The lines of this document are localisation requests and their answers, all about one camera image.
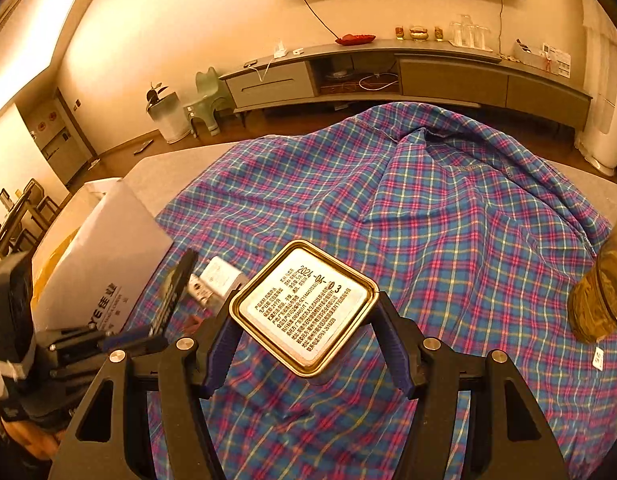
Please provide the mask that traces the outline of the white usb power adapter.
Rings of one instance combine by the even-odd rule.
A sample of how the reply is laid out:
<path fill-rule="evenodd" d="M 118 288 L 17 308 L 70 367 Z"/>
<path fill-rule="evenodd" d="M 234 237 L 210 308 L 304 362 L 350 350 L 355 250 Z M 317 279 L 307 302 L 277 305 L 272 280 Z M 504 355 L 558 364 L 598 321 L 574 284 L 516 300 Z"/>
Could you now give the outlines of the white usb power adapter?
<path fill-rule="evenodd" d="M 200 275 L 194 273 L 190 275 L 187 292 L 203 309 L 212 315 L 217 315 L 230 293 L 246 283 L 248 283 L 246 275 L 219 256 L 215 256 Z"/>

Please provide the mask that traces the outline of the black marker pen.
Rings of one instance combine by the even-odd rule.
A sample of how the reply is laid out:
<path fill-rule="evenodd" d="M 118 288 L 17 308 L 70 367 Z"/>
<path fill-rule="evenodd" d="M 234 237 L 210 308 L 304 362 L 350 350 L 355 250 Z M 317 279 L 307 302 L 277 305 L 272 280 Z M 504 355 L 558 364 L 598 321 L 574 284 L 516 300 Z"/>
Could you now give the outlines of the black marker pen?
<path fill-rule="evenodd" d="M 150 324 L 150 337 L 163 335 L 165 333 L 179 299 L 188 286 L 190 275 L 192 271 L 194 271 L 197 260 L 197 250 L 192 248 L 187 249 L 182 259 L 179 260 L 179 263 L 177 263 L 177 266 L 175 266 L 173 272 L 170 274 L 170 278 L 166 283 L 163 301 Z"/>

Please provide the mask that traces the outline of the square metal tea tin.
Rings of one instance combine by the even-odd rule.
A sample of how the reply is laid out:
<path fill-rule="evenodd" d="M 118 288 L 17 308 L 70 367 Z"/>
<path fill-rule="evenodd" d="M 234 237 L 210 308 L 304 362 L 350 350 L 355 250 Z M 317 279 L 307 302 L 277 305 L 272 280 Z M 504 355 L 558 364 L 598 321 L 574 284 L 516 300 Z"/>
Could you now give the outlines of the square metal tea tin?
<path fill-rule="evenodd" d="M 295 376 L 325 382 L 377 304 L 376 282 L 292 240 L 229 301 L 245 333 Z"/>

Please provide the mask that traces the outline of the white cardboard storage box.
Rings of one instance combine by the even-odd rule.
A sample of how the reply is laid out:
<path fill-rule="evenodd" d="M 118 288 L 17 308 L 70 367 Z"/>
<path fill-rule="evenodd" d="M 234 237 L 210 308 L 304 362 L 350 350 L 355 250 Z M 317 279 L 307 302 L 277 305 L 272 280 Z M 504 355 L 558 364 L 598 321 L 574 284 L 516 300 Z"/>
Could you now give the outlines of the white cardboard storage box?
<path fill-rule="evenodd" d="M 34 328 L 121 332 L 173 240 L 119 178 L 85 183 L 33 256 Z"/>

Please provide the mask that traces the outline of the blue pink plaid cloth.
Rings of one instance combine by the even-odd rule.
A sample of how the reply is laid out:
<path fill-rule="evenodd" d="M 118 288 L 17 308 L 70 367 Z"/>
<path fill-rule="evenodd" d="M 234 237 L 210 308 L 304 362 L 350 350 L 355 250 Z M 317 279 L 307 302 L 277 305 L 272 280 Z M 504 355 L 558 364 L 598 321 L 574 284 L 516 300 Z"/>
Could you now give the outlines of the blue pink plaid cloth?
<path fill-rule="evenodd" d="M 386 292 L 401 315 L 457 352 L 508 353 L 533 391 L 571 478 L 591 475 L 617 431 L 617 334 L 574 339 L 571 287 L 611 227 L 562 174 L 473 118 L 380 105 L 305 136 L 232 148 L 158 214 L 172 239 L 130 317 L 152 318 L 182 254 L 246 275 L 308 240 Z M 249 336 L 202 405 L 231 479 L 388 479 L 415 403 L 364 326 L 335 374 L 296 377 Z"/>

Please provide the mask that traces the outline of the amber plastic jar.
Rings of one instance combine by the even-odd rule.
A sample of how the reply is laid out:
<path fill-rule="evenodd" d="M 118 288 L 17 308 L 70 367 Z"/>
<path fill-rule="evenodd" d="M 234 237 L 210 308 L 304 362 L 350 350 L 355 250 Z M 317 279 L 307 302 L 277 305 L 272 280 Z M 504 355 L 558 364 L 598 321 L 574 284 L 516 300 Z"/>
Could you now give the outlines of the amber plastic jar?
<path fill-rule="evenodd" d="M 568 298 L 568 321 L 576 340 L 595 342 L 617 332 L 617 223 L 593 266 Z"/>

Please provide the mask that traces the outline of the potted plant white pot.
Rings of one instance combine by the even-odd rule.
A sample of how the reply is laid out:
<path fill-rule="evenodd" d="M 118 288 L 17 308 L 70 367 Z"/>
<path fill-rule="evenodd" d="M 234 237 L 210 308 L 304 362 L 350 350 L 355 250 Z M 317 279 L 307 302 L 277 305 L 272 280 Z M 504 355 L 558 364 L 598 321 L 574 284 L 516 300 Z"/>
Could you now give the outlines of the potted plant white pot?
<path fill-rule="evenodd" d="M 189 122 L 176 92 L 158 82 L 151 85 L 146 99 L 146 112 L 167 144 L 177 143 L 188 136 Z"/>

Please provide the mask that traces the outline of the green plastic child chair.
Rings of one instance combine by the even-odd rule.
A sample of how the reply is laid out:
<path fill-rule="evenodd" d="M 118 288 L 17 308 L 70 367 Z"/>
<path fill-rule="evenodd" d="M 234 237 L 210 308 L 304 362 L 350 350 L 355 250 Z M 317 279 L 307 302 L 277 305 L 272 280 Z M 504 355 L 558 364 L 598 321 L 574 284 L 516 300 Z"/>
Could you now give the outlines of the green plastic child chair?
<path fill-rule="evenodd" d="M 231 112 L 235 110 L 235 102 L 227 84 L 220 79 L 216 69 L 210 66 L 205 72 L 196 74 L 197 100 L 184 106 L 191 132 L 197 136 L 198 131 L 194 122 L 201 120 L 211 136 L 220 133 L 220 126 L 215 118 L 216 112 Z"/>

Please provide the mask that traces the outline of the grey tv cabinet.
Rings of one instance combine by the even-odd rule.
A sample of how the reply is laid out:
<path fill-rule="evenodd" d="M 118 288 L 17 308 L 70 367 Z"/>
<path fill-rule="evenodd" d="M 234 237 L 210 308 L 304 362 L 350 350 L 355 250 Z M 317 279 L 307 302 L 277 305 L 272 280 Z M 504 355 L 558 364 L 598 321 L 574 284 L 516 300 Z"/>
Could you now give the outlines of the grey tv cabinet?
<path fill-rule="evenodd" d="M 448 42 L 375 40 L 259 58 L 223 75 L 237 110 L 317 102 L 495 107 L 580 130 L 591 97 L 565 77 Z"/>

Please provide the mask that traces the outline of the white organizer box on cabinet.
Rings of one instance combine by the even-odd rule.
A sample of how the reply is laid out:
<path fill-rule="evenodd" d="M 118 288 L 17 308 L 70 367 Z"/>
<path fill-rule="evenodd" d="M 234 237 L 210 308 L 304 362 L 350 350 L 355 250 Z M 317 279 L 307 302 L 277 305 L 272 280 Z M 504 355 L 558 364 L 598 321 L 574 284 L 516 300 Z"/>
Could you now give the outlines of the white organizer box on cabinet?
<path fill-rule="evenodd" d="M 571 78 L 571 55 L 548 44 L 542 44 L 540 48 L 533 48 L 517 40 L 514 44 L 514 57 L 522 64 L 538 70 L 568 79 Z"/>

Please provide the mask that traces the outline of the clear glass cups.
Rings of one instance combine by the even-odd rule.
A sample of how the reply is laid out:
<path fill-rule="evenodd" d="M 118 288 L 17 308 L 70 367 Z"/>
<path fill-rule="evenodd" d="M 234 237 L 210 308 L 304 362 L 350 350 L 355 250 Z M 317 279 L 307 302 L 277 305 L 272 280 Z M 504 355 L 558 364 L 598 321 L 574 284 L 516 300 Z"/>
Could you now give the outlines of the clear glass cups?
<path fill-rule="evenodd" d="M 476 24 L 469 14 L 461 14 L 457 21 L 451 23 L 449 43 L 456 48 L 492 52 L 490 36 L 491 30 L 487 26 Z"/>

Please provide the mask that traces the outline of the red tray on cabinet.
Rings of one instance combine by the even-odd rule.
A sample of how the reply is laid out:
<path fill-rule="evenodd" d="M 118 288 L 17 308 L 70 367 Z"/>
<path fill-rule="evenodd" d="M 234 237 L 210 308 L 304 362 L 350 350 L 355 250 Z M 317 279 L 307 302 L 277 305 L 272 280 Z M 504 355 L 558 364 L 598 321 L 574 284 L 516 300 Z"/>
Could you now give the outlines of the red tray on cabinet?
<path fill-rule="evenodd" d="M 359 34 L 352 35 L 346 34 L 345 36 L 338 37 L 336 39 L 337 44 L 343 47 L 363 46 L 363 44 L 371 44 L 376 39 L 375 35 Z"/>

